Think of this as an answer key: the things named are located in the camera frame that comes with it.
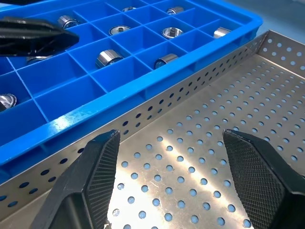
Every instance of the blue plastic tray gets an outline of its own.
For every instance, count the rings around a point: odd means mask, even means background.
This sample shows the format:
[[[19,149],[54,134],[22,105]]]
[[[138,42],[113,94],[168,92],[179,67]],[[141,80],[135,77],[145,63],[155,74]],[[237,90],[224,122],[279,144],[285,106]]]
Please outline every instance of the blue plastic tray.
[[[0,59],[0,94],[18,98],[0,113],[0,183],[250,41],[262,24],[219,0],[84,2],[49,0],[0,12],[54,23],[70,15],[81,22],[69,29],[80,42],[63,53],[31,65],[24,57]],[[137,9],[122,12],[130,6]],[[175,6],[185,11],[168,15]],[[110,36],[116,25],[132,29]],[[220,26],[232,32],[216,40]],[[167,40],[161,35],[166,27],[184,34]],[[106,49],[124,59],[98,70],[95,60]],[[154,61],[169,53],[179,58],[153,70]]]

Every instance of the perforated metal tray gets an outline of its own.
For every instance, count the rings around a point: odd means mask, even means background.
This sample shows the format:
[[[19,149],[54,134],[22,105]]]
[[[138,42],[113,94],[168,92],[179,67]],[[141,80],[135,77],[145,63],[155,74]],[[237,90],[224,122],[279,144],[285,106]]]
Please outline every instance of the perforated metal tray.
[[[1,185],[7,197],[0,228],[28,228],[54,177],[110,129],[122,133],[112,229],[253,228],[234,188],[222,130],[269,141],[304,176],[304,55],[304,45],[275,32],[257,37]]]

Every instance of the textured gripper pad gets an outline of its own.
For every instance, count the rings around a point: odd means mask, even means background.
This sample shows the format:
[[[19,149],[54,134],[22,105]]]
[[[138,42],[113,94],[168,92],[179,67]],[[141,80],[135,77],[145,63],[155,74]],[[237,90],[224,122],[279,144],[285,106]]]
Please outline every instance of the textured gripper pad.
[[[305,228],[305,180],[266,141],[225,130],[238,197],[255,229]]]

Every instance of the stainless steel surface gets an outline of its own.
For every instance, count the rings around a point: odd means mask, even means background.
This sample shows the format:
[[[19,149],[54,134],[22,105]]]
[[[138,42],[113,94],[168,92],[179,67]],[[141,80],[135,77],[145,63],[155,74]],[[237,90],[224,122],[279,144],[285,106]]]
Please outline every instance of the stainless steel surface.
[[[127,12],[127,11],[134,10],[134,9],[136,9],[136,8],[135,8],[135,7],[130,6],[130,7],[126,7],[126,8],[124,8],[122,11],[123,11],[123,12]]]
[[[51,55],[51,56],[28,56],[27,57],[27,64],[32,64],[34,62],[43,61],[43,60],[46,60],[46,59],[48,59],[52,56],[53,55]]]
[[[184,8],[183,8],[183,7],[181,7],[181,6],[176,6],[176,7],[173,7],[173,8],[168,8],[166,12],[167,12],[169,15],[174,15],[174,14],[177,14],[177,13],[181,13],[181,12],[183,12],[183,11],[184,11]]]
[[[225,35],[227,35],[229,32],[231,32],[231,30],[228,30],[226,28],[223,27],[219,27],[217,30],[215,30],[214,32],[214,38],[220,38],[223,37]]]
[[[0,196],[8,196],[0,202],[0,228],[27,228],[41,206],[31,201],[44,198],[41,195],[52,187],[48,179],[58,177],[86,142],[111,129],[126,133],[122,134],[108,213],[112,229],[125,225],[132,229],[249,226],[234,189],[223,129],[268,140],[293,169],[305,175],[304,79],[255,54],[268,42],[266,36],[269,34],[2,184]],[[64,158],[67,162],[60,164]],[[48,177],[40,175],[45,169],[50,170]],[[29,187],[18,188],[25,181]],[[34,187],[38,191],[29,195]],[[8,208],[12,201],[18,204]]]
[[[167,64],[167,63],[169,63],[171,61],[176,60],[177,58],[178,58],[177,55],[170,53],[170,54],[168,54],[168,55],[166,55],[164,57],[161,57],[158,60],[156,60],[156,62],[154,63],[154,68],[155,69],[160,68],[163,65],[165,65],[165,64]]]
[[[71,28],[73,26],[77,26],[80,24],[79,21],[77,21],[76,19],[74,19],[68,15],[60,16],[58,19],[58,23],[63,29],[68,29],[68,28]]]
[[[124,32],[124,31],[127,31],[127,30],[130,30],[130,27],[128,27],[126,25],[119,25],[119,26],[115,26],[115,27],[111,28],[109,30],[109,34],[110,35],[116,35],[120,32]]]
[[[123,59],[123,57],[121,55],[119,55],[115,50],[109,49],[109,50],[102,51],[99,54],[99,56],[97,57],[97,60],[95,62],[95,65],[97,68],[102,68],[104,66],[113,64],[122,59]]]
[[[6,108],[9,109],[16,105],[17,98],[13,94],[0,94],[0,103]]]
[[[183,31],[178,28],[174,28],[174,27],[165,28],[162,31],[162,36],[167,39],[175,38],[181,34],[183,34]]]

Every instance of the cylindrical metal part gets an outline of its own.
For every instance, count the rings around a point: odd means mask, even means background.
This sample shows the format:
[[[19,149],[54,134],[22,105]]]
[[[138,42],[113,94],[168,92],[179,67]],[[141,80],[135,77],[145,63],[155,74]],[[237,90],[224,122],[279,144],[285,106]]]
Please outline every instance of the cylindrical metal part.
[[[17,98],[13,94],[0,94],[0,111],[9,109],[15,106],[17,103]]]
[[[181,34],[183,34],[183,31],[175,27],[168,27],[162,31],[163,37],[167,39],[178,37]]]
[[[181,7],[181,6],[176,6],[176,7],[168,8],[166,12],[167,12],[169,15],[174,15],[174,14],[177,14],[177,13],[181,13],[181,12],[183,12],[183,11],[184,11],[184,8],[183,8],[183,7]]]
[[[124,32],[124,31],[127,31],[127,30],[130,30],[130,27],[128,27],[126,25],[119,25],[119,26],[112,27],[109,30],[109,34],[110,35],[116,35],[120,32]]]
[[[52,56],[53,55],[51,55],[51,56],[28,56],[27,57],[27,64],[32,64],[32,63],[35,63],[35,62],[43,61],[43,60],[46,60],[46,59],[48,59]]]
[[[217,30],[215,30],[214,32],[214,38],[220,38],[223,37],[225,35],[227,35],[229,32],[231,32],[231,30],[228,30],[226,28],[223,27],[219,27]]]
[[[123,11],[123,12],[127,12],[127,11],[134,10],[134,9],[136,9],[136,8],[135,8],[135,7],[130,6],[130,7],[126,7],[126,8],[124,8],[122,11]]]
[[[73,19],[72,17],[67,16],[67,15],[63,15],[63,16],[59,17],[59,19],[57,21],[63,29],[71,28],[73,26],[80,24],[80,22],[78,20]]]
[[[156,60],[155,63],[154,63],[154,68],[155,69],[160,68],[163,65],[166,65],[167,63],[176,60],[177,58],[178,58],[177,55],[170,53],[170,54]]]
[[[105,67],[107,65],[113,64],[119,60],[122,60],[123,57],[119,55],[116,51],[109,49],[102,51],[99,56],[97,57],[97,60],[95,62],[95,65],[98,69]]]

